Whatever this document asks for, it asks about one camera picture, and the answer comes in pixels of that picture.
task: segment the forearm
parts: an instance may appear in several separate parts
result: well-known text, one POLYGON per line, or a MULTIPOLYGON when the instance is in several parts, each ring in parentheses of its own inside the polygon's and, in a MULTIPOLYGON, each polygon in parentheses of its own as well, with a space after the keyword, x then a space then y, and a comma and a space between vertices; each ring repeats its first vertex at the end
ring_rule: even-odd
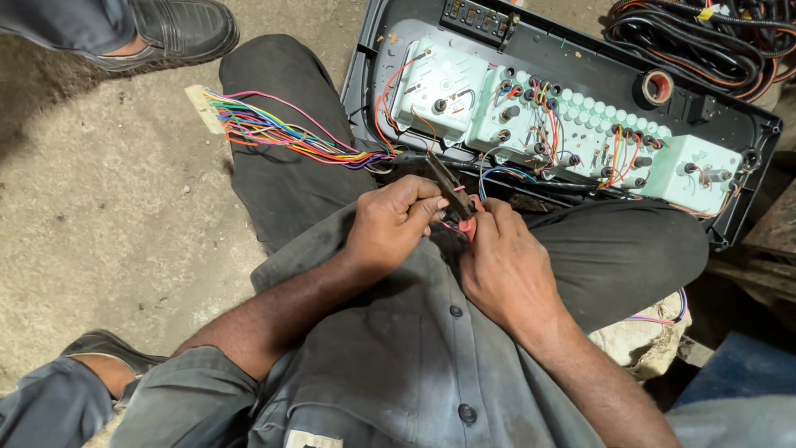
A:
POLYGON ((379 281, 345 252, 225 312, 191 336, 174 353, 212 345, 254 379, 301 336, 351 297, 379 281))
POLYGON ((545 319, 543 332, 526 324, 513 333, 606 446, 679 446, 661 412, 635 381, 566 312, 555 314, 545 319))

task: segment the concrete floor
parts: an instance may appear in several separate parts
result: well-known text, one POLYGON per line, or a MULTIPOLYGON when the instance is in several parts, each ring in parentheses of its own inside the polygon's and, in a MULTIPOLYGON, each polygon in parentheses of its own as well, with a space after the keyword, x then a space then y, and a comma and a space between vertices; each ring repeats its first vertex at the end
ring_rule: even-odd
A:
MULTIPOLYGON (((241 42, 292 34, 339 90, 365 0, 225 3, 241 42)), ((529 9, 598 37, 610 4, 529 9)), ((265 253, 229 187, 229 148, 182 92, 219 88, 218 61, 114 79, 11 36, 0 61, 0 396, 86 330, 168 355, 252 294, 265 253)))

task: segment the electrical connector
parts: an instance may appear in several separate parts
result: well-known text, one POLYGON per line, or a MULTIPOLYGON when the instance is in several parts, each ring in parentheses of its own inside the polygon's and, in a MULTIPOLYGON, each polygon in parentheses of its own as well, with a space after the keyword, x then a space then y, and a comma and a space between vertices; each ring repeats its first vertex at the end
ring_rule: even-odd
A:
POLYGON ((224 128, 221 127, 221 123, 217 118, 218 111, 207 102, 204 91, 205 87, 199 84, 185 88, 185 94, 191 100, 197 112, 199 112, 199 116, 207 125, 207 129, 213 134, 224 134, 224 128))

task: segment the black leather shoe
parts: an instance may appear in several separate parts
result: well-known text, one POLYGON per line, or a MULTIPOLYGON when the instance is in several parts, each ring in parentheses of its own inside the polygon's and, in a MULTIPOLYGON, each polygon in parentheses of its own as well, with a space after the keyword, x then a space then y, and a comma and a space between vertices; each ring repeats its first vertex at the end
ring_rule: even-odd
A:
POLYGON ((125 407, 130 402, 130 397, 145 373, 156 365, 169 360, 166 356, 144 355, 108 330, 91 330, 84 333, 64 349, 60 355, 67 357, 74 355, 110 356, 127 365, 133 371, 135 380, 124 387, 122 395, 115 404, 116 407, 125 407))
POLYGON ((131 56, 88 56, 112 72, 161 59, 209 62, 232 51, 240 33, 232 12, 213 0, 130 0, 135 29, 148 44, 131 56))

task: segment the black trousers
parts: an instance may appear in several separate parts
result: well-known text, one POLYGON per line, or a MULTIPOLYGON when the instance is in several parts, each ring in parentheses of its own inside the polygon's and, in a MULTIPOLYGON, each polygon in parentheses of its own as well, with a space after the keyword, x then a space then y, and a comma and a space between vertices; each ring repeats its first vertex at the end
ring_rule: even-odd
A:
MULTIPOLYGON (((224 57, 224 93, 260 91, 303 109, 353 142, 337 92, 318 58, 294 38, 255 38, 224 57)), ((321 132, 294 109, 241 98, 286 123, 321 132)), ((285 147, 232 143, 232 189, 274 253, 305 230, 376 188, 367 171, 326 165, 285 147)), ((550 254, 561 300, 585 332, 618 322, 695 279, 708 240, 692 216, 651 201, 602 201, 528 220, 550 254)))

